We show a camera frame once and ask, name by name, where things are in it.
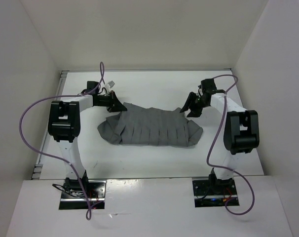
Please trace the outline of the grey pleated skirt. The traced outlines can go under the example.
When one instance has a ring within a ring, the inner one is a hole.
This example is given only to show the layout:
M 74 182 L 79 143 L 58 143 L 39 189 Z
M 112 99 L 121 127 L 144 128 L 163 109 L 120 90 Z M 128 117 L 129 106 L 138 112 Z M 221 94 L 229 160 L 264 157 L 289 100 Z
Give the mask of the grey pleated skirt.
M 127 111 L 98 125 L 100 136 L 110 144 L 187 148 L 196 145 L 203 134 L 203 128 L 188 120 L 180 108 L 169 111 L 131 103 L 124 106 Z

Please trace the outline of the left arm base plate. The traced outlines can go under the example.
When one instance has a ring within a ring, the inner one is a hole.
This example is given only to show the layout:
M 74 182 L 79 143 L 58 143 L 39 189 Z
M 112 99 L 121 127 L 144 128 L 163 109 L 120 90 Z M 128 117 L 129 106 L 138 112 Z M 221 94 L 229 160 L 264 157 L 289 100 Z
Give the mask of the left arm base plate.
M 86 195 L 92 209 L 105 208 L 106 185 L 106 180 L 89 180 L 84 183 Z M 52 186 L 61 192 L 60 210 L 88 209 L 84 192 L 77 180 L 73 183 L 65 180 L 62 185 L 53 184 Z

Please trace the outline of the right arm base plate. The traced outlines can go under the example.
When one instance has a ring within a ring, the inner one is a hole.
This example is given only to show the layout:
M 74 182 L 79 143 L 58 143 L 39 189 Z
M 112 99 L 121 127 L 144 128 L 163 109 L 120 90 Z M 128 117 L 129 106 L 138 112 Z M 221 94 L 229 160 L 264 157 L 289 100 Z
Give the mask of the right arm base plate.
M 211 187 L 209 178 L 196 178 L 192 180 L 194 204 L 200 207 L 221 207 L 229 201 L 227 206 L 239 206 L 235 182 L 231 179 L 225 185 Z

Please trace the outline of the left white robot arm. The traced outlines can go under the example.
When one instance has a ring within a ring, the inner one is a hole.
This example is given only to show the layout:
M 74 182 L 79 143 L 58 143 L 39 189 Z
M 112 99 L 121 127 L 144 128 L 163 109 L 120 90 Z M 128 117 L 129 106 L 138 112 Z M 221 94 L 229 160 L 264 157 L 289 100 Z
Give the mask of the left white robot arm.
M 99 95 L 85 89 L 76 97 L 51 102 L 49 113 L 48 133 L 57 142 L 66 164 L 65 189 L 81 198 L 89 194 L 90 185 L 78 148 L 80 113 L 96 106 L 105 107 L 110 113 L 127 111 L 114 91 Z

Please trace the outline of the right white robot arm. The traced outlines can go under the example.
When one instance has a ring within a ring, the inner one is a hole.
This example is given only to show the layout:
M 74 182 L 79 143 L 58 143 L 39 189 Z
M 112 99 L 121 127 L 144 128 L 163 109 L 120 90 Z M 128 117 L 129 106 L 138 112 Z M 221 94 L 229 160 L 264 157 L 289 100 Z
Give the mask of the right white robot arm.
M 198 118 L 207 107 L 215 108 L 222 114 L 218 131 L 207 154 L 207 164 L 212 167 L 213 179 L 208 181 L 208 189 L 219 194 L 225 188 L 225 182 L 233 178 L 239 153 L 250 153 L 259 146 L 259 121 L 255 110 L 246 110 L 227 96 L 224 90 L 191 92 L 181 112 L 190 111 L 190 118 Z M 210 158 L 216 141 L 223 133 L 223 144 L 227 150 L 221 165 L 211 164 Z

